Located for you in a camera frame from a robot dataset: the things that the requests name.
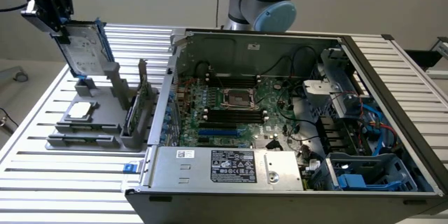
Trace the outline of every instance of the power supply label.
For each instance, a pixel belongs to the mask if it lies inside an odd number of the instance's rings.
[[[214,183],[256,183],[253,152],[212,151],[210,180]]]

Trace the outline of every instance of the blue pcie slot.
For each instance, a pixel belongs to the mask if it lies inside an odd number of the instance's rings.
[[[240,136],[238,131],[221,131],[221,130],[198,130],[198,136]]]

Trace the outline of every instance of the white wall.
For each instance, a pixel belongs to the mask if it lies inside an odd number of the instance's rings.
[[[0,0],[0,8],[24,0]],[[392,34],[405,48],[425,49],[448,36],[446,0],[293,0],[298,15],[292,30]],[[216,0],[73,0],[74,19],[110,23],[214,25]],[[228,0],[221,0],[220,23]],[[0,14],[0,58],[61,60],[54,43],[21,19]]]

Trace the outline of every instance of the green circuit board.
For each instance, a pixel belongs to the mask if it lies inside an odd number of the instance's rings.
[[[274,78],[261,79],[261,82],[252,90],[250,98],[253,100],[253,107],[250,110],[265,110],[269,119],[264,123],[237,123],[236,130],[238,131],[238,137],[236,136],[206,136],[208,142],[198,141],[200,136],[200,123],[206,122],[202,118],[204,109],[228,110],[228,109],[249,109],[245,107],[228,107],[222,105],[225,103],[225,90],[230,92],[246,93],[249,89],[236,89],[232,87],[216,88],[208,87],[202,80],[184,79],[180,81],[182,84],[178,88],[181,94],[180,112],[181,112],[181,134],[180,134],[180,146],[222,146],[222,147],[238,147],[238,148],[256,148],[262,147],[273,140],[274,134],[280,140],[286,139],[282,135],[282,127],[288,125],[288,129],[293,125],[293,122],[285,119],[278,114],[277,100],[282,94],[280,101],[285,102],[282,115],[289,118],[294,118],[293,111],[288,110],[288,92],[282,92],[281,87],[282,80]]]

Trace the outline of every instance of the motherboard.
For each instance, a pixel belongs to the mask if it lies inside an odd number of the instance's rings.
[[[185,78],[177,88],[180,146],[294,148],[293,105],[282,78]]]

